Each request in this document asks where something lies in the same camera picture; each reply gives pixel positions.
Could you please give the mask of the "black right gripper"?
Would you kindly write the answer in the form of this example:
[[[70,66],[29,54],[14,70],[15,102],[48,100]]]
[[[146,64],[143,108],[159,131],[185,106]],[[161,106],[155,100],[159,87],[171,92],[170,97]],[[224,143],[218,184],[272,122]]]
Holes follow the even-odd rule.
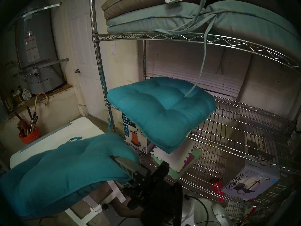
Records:
[[[131,178],[122,192],[130,198],[128,209],[142,209],[139,219],[143,226],[163,226],[167,223],[181,225],[182,185],[179,182],[172,185],[165,181],[170,169],[167,162],[163,161],[151,173],[150,169],[130,159],[119,156],[111,156],[111,159]]]

